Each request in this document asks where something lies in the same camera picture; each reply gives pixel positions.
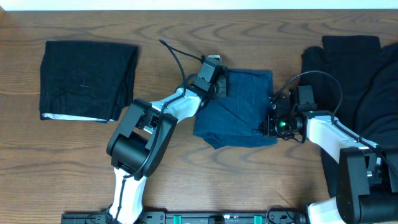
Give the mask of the dark blue shorts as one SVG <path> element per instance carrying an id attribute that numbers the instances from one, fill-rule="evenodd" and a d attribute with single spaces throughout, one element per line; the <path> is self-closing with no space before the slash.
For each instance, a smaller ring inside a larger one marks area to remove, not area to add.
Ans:
<path id="1" fill-rule="evenodd" d="M 262 147 L 277 144 L 259 130 L 274 93 L 272 72 L 228 70 L 227 97 L 217 98 L 196 115 L 193 134 L 214 149 L 225 146 Z"/>

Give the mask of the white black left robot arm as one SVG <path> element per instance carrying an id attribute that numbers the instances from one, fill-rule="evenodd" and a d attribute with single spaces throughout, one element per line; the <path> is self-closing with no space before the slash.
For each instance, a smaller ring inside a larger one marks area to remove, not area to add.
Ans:
<path id="1" fill-rule="evenodd" d="M 139 219 L 146 180 L 159 166 L 176 125 L 194 117 L 211 100 L 227 95 L 227 70 L 216 70 L 212 75 L 192 75 L 193 83 L 180 85 L 163 100 L 137 98 L 131 103 L 106 148 L 116 178 L 107 223 L 135 223 Z"/>

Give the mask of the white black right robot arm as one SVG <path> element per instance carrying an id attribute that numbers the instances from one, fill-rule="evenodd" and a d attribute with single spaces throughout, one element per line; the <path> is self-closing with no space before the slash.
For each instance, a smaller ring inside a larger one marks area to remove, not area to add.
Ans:
<path id="1" fill-rule="evenodd" d="M 259 127 L 267 137 L 301 136 L 320 146 L 337 164 L 336 195 L 307 205 L 298 223 L 383 223 L 397 220 L 397 151 L 381 147 L 344 126 L 314 103 L 290 104 L 270 98 Z"/>

